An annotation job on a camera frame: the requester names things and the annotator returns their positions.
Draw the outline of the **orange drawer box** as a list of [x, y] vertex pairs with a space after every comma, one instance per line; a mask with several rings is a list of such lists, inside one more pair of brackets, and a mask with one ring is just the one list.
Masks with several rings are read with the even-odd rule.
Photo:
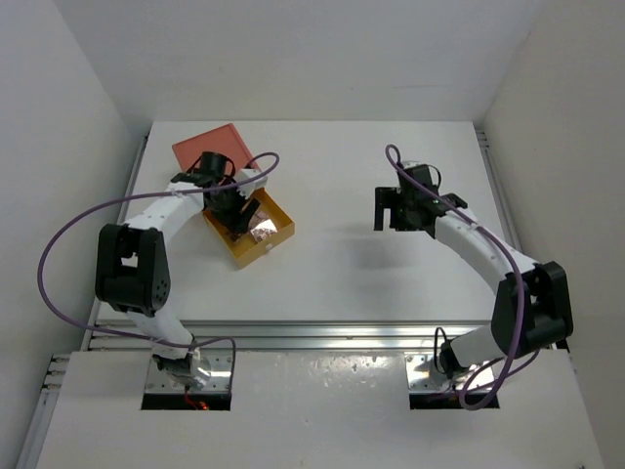
[[197, 159], [205, 151], [220, 153], [230, 159], [226, 165], [227, 175], [246, 166], [253, 158], [232, 123], [175, 143], [172, 150], [183, 171], [198, 166]]

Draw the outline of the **square nine-pan blush palette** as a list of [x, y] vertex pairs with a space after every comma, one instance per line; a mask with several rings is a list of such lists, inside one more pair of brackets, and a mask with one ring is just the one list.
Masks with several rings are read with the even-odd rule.
[[272, 219], [257, 223], [253, 218], [250, 221], [248, 233], [257, 243], [260, 243], [268, 237], [275, 235], [277, 233], [277, 226]]

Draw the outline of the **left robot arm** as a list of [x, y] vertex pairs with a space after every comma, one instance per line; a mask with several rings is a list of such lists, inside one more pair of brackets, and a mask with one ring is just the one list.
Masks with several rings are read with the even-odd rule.
[[267, 179], [251, 163], [236, 169], [229, 157], [205, 151], [143, 212], [99, 233], [97, 298], [149, 338], [153, 361], [174, 382], [196, 387], [208, 371], [193, 334], [166, 305], [172, 289], [167, 244], [205, 211], [230, 235], [244, 235], [260, 207], [254, 194]]

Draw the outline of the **yellow bottom drawer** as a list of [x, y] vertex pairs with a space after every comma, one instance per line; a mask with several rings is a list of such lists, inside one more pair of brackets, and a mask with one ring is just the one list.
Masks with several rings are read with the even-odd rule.
[[238, 269], [255, 262], [295, 233], [295, 222], [265, 189], [255, 191], [253, 196], [260, 201], [260, 206], [251, 218], [247, 232], [237, 240], [231, 238], [209, 211], [203, 214], [206, 224], [226, 247]]

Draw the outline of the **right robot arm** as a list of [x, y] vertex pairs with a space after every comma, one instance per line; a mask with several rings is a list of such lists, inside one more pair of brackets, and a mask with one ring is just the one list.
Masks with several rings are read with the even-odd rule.
[[445, 341], [441, 374], [453, 378], [474, 364], [524, 357], [569, 337], [574, 329], [567, 277], [556, 262], [541, 264], [479, 224], [468, 203], [439, 194], [428, 165], [398, 165], [398, 185], [375, 191], [374, 228], [425, 232], [460, 256], [495, 295], [489, 324]]

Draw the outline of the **long brown eyeshadow palette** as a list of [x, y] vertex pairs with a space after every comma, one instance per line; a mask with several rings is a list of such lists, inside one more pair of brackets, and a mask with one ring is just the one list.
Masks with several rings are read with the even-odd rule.
[[254, 214], [254, 220], [257, 223], [262, 223], [266, 220], [269, 220], [271, 217], [264, 211], [259, 209], [255, 214]]

